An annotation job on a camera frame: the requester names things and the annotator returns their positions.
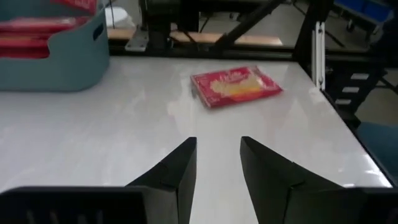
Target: white table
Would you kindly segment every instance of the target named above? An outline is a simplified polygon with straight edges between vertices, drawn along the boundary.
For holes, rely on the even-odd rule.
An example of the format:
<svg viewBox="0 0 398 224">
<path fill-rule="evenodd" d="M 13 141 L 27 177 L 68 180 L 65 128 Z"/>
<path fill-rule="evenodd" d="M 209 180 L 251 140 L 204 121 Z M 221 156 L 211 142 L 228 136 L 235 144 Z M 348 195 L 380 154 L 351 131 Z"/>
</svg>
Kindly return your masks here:
<svg viewBox="0 0 398 224">
<path fill-rule="evenodd" d="M 219 110 L 193 98 L 190 75 L 252 64 L 285 91 Z M 115 57 L 92 89 L 4 92 L 0 105 L 0 190 L 126 185 L 189 136 L 198 138 L 191 224 L 257 223 L 241 136 L 337 184 L 391 186 L 296 63 Z"/>
</svg>

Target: teal bin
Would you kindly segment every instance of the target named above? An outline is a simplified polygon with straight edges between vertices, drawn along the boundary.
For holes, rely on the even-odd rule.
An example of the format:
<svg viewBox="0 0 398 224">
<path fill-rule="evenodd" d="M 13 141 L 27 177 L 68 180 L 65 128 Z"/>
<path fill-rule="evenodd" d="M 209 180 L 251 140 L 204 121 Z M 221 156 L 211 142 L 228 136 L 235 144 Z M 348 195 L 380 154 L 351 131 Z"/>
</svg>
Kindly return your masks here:
<svg viewBox="0 0 398 224">
<path fill-rule="evenodd" d="M 83 26 L 51 36 L 48 58 L 0 58 L 0 91 L 79 91 L 97 84 L 109 66 L 105 12 L 98 8 Z M 0 1 L 0 21 L 60 16 L 89 14 L 51 0 Z"/>
</svg>

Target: metal bracket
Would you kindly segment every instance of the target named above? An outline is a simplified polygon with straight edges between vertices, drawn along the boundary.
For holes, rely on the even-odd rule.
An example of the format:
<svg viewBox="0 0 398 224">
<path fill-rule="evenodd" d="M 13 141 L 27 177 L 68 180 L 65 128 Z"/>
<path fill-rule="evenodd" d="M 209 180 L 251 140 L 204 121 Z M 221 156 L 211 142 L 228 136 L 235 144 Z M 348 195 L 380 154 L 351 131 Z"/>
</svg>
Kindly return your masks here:
<svg viewBox="0 0 398 224">
<path fill-rule="evenodd" d="M 312 82 L 325 90 L 325 23 L 317 22 L 312 33 Z"/>
<path fill-rule="evenodd" d="M 141 26 L 137 26 L 135 33 L 132 35 L 125 49 L 133 52 L 144 52 L 149 41 L 148 31 L 141 30 Z"/>
</svg>

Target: blue chair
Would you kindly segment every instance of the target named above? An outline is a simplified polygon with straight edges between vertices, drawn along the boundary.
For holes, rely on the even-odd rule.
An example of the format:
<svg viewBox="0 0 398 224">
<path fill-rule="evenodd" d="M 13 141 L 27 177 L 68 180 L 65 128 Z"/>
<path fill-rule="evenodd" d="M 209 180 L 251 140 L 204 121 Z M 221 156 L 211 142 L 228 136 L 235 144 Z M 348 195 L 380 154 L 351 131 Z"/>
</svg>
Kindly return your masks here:
<svg viewBox="0 0 398 224">
<path fill-rule="evenodd" d="M 357 135 L 370 154 L 389 173 L 392 181 L 398 184 L 398 126 L 385 126 L 363 122 Z"/>
</svg>

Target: wooden board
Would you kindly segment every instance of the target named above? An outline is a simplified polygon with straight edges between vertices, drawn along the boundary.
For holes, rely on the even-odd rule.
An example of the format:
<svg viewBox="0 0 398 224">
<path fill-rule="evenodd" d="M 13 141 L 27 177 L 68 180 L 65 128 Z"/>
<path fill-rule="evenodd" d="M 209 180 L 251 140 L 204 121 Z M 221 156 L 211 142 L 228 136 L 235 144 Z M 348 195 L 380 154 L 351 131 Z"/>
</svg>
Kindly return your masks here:
<svg viewBox="0 0 398 224">
<path fill-rule="evenodd" d="M 128 40 L 132 37 L 135 30 L 132 29 L 108 29 L 108 38 L 117 40 Z M 216 42 L 222 34 L 215 33 L 189 33 L 192 38 L 197 42 L 204 43 L 214 43 Z M 182 42 L 189 42 L 189 38 L 182 32 L 172 32 L 170 34 L 172 37 L 176 38 Z M 243 35 L 238 40 L 237 44 L 254 44 L 254 45 L 274 45 L 281 46 L 282 42 L 278 37 L 263 36 L 263 35 Z"/>
</svg>

